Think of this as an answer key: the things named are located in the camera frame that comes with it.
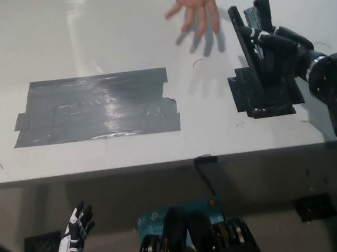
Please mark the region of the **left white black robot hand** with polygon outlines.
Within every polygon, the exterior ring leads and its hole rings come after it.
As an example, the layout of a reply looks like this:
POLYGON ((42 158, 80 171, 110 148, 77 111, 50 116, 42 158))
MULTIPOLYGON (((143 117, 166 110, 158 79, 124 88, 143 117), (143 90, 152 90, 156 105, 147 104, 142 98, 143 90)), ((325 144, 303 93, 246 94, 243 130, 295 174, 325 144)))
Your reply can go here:
POLYGON ((80 201, 73 209, 58 252, 83 252, 88 234, 95 226, 92 206, 84 205, 84 201, 80 201))

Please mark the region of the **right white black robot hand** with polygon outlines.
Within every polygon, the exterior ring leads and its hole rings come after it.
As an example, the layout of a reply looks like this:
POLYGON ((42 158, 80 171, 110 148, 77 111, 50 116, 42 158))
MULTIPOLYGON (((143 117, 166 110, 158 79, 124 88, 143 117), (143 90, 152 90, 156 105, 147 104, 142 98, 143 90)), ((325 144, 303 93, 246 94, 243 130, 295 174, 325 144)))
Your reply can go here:
POLYGON ((288 75, 308 81, 313 67, 329 59, 288 28, 278 26, 267 32, 239 25, 235 32, 248 63, 249 86, 259 93, 279 86, 288 75))

